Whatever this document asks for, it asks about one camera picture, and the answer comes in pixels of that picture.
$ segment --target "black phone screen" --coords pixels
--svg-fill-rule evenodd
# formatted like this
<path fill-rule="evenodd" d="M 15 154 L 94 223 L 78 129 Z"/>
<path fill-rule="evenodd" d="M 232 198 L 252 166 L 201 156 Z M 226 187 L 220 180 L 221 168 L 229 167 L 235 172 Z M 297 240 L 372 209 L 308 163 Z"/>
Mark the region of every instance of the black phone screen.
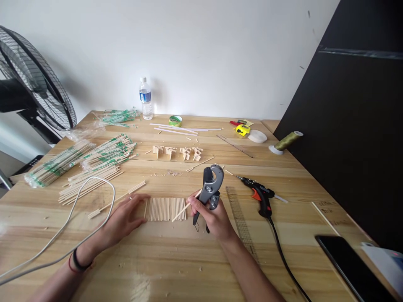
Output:
<path fill-rule="evenodd" d="M 396 301 L 343 237 L 315 239 L 359 301 Z"/>

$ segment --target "black power cord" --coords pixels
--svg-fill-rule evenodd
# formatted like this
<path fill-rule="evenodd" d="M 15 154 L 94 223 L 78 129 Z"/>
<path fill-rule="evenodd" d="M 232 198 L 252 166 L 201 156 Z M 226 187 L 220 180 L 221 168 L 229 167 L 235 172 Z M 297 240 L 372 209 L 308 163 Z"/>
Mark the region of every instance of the black power cord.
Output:
<path fill-rule="evenodd" d="M 286 261 L 285 258 L 284 258 L 283 251 L 281 250 L 280 240 L 278 239 L 278 235 L 277 235 L 277 232 L 276 232 L 276 228 L 274 227 L 274 223 L 273 223 L 272 218 L 269 217 L 269 218 L 267 218 L 267 220 L 269 221 L 270 225 L 271 225 L 272 228 L 273 228 L 274 236 L 276 237 L 277 249 L 278 249 L 278 252 L 280 253 L 280 257 L 281 257 L 281 260 L 282 260 L 283 263 L 284 263 L 285 269 L 287 270 L 288 274 L 290 275 L 291 279 L 294 281 L 295 285 L 298 287 L 298 289 L 300 290 L 300 292 L 305 296 L 306 300 L 307 300 L 308 302 L 312 302 L 311 299 L 310 299 L 310 298 L 308 297 L 308 295 L 306 294 L 306 292 L 302 289 L 301 285 L 299 285 L 297 279 L 295 279 L 293 273 L 291 272 L 290 268 L 288 267 L 287 261 Z"/>

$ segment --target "black wristband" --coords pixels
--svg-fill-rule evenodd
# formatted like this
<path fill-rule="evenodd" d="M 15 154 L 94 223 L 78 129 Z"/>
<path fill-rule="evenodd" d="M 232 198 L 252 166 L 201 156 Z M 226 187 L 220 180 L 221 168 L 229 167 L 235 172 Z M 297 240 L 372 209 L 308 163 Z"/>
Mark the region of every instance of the black wristband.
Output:
<path fill-rule="evenodd" d="M 85 271 L 87 268 L 89 268 L 91 266 L 91 264 L 94 262 L 94 260 L 87 266 L 80 265 L 79 261 L 77 260 L 77 249 L 75 249 L 73 252 L 73 262 L 79 271 Z"/>

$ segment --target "bracelet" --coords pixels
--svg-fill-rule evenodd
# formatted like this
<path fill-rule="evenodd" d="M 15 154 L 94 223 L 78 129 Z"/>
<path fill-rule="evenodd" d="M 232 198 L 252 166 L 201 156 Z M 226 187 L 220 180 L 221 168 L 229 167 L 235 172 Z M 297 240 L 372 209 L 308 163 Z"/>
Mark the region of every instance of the bracelet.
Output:
<path fill-rule="evenodd" d="M 74 250 L 73 252 L 73 261 L 74 261 L 74 265 L 76 266 L 76 268 L 79 269 L 79 271 L 84 272 L 87 268 L 89 268 L 93 263 L 94 260 L 87 266 L 82 266 L 79 264 L 79 261 L 77 260 L 77 249 Z"/>
<path fill-rule="evenodd" d="M 70 268 L 70 270 L 71 270 L 73 273 L 82 273 L 82 272 L 80 272 L 80 271 L 76 271 L 74 268 L 71 267 L 71 265 L 70 265 L 71 255 L 70 255 L 70 257 L 69 257 L 69 259 L 68 259 L 68 261 L 67 261 L 68 267 Z"/>

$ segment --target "clear ruler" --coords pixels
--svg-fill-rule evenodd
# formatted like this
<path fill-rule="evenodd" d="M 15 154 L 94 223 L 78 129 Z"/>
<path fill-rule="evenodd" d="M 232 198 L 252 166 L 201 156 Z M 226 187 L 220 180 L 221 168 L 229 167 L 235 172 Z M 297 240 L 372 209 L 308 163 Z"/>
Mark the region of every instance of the clear ruler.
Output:
<path fill-rule="evenodd" d="M 253 158 L 252 155 L 248 154 L 241 146 L 232 143 L 230 140 L 228 140 L 228 138 L 226 138 L 225 136 L 222 136 L 221 134 L 217 134 L 218 138 L 221 138 L 223 141 L 225 141 L 227 144 L 230 144 L 232 147 L 237 148 L 239 151 L 241 151 L 242 153 L 245 153 L 247 156 L 249 156 L 250 158 Z"/>
<path fill-rule="evenodd" d="M 255 246 L 253 245 L 253 241 L 251 235 L 248 230 L 248 226 L 246 225 L 245 218 L 242 214 L 241 206 L 238 201 L 238 197 L 236 196 L 236 191 L 234 187 L 225 187 L 227 190 L 228 200 L 230 201 L 232 214 L 234 215 L 236 228 L 238 230 L 239 238 L 242 240 L 243 245 L 250 252 L 253 258 L 256 260 L 257 264 L 260 265 L 259 259 L 256 254 Z"/>

